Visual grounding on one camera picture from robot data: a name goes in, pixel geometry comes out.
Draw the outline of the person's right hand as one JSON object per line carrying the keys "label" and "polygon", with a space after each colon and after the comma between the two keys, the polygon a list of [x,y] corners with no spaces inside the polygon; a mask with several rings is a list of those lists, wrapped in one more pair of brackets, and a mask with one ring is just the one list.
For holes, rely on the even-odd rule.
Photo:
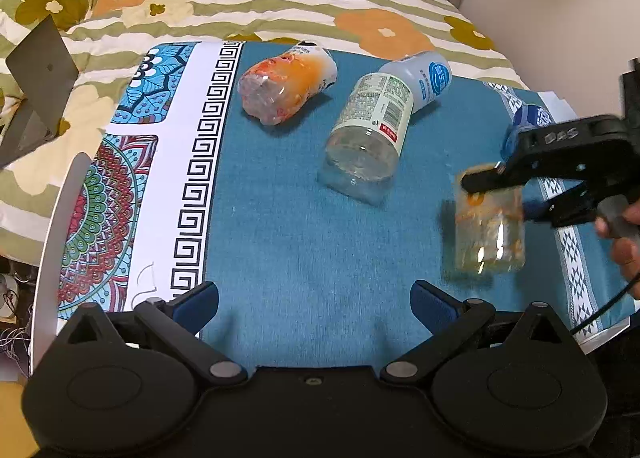
{"label": "person's right hand", "polygon": [[[639,213],[639,200],[637,200],[625,210],[623,216],[628,222],[639,226]],[[613,238],[604,219],[597,217],[594,225],[596,226],[597,234],[601,238]],[[630,239],[614,238],[611,247],[611,258],[620,267],[620,273],[622,273],[627,282],[630,282],[632,278],[639,274],[639,246]],[[639,282],[630,288],[629,293],[634,300],[639,301]]]}

